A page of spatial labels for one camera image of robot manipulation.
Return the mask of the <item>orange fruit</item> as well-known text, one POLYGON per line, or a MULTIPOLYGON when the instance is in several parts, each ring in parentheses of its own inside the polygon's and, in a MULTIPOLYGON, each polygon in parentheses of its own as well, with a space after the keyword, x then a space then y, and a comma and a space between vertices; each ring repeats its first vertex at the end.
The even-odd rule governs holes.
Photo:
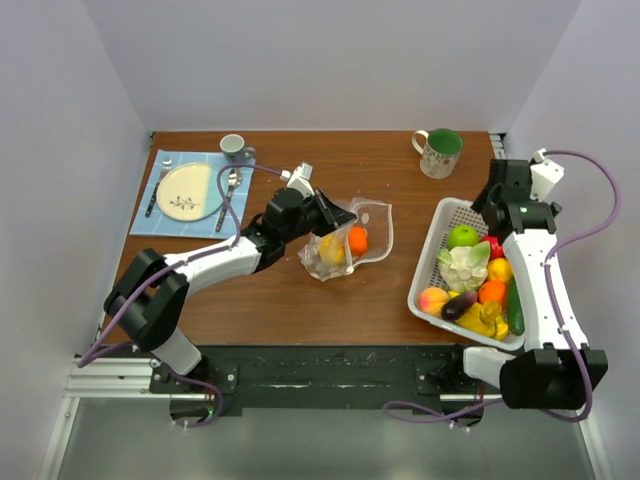
POLYGON ((348 245, 352 256, 361 257, 369 250, 368 233, 364 227, 353 226, 348 233, 348 245))

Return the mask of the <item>yellow lemon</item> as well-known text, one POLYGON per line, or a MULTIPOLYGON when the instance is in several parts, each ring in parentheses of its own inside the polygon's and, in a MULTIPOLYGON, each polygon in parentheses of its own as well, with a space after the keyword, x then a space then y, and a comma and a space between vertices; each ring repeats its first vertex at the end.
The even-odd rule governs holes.
POLYGON ((323 263, 337 266, 345 260, 344 240, 334 234, 323 237, 318 248, 323 263))

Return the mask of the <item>polka dot zip bag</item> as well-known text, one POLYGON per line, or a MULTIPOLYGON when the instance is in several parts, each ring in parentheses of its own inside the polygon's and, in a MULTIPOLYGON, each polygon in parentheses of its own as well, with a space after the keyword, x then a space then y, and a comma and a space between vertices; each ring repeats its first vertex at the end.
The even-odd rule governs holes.
POLYGON ((337 205, 356 219, 324 237, 311 234, 298 252, 307 273, 321 282, 351 275, 361 265, 384 260, 394 243, 391 204, 354 197, 337 205))

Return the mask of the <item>purple eggplant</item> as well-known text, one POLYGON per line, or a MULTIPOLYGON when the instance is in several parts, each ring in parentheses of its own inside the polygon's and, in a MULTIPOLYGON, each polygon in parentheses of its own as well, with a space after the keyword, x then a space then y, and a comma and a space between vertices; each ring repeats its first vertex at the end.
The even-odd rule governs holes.
POLYGON ((460 319, 476 302, 478 293, 465 291, 451 298, 441 309, 441 318, 447 321, 460 319))

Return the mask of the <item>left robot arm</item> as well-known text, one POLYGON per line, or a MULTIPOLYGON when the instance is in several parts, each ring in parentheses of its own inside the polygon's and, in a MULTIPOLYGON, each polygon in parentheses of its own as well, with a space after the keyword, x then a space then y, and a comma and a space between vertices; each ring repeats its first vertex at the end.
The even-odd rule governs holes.
POLYGON ((104 311, 134 345, 166 366, 177 386, 196 392, 212 380, 212 368, 177 327, 189 296, 265 270, 284 256, 290 242, 308 234, 324 237, 355 220, 321 190, 305 197, 281 188, 237 237, 173 256, 139 252, 107 296, 104 311))

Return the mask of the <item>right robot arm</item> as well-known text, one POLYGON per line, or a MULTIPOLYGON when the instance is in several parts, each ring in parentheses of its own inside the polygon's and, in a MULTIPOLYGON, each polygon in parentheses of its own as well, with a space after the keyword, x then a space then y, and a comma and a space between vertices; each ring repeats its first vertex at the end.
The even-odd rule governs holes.
POLYGON ((516 282, 525 323, 523 351, 510 355, 468 347, 445 369, 448 386, 469 392, 480 381, 500 391, 512 409, 587 413, 593 390, 608 369, 604 351, 590 347, 568 298, 557 253, 559 204, 547 202, 562 179, 561 166, 538 156, 530 161, 494 159, 486 185, 471 208, 502 245, 516 282))

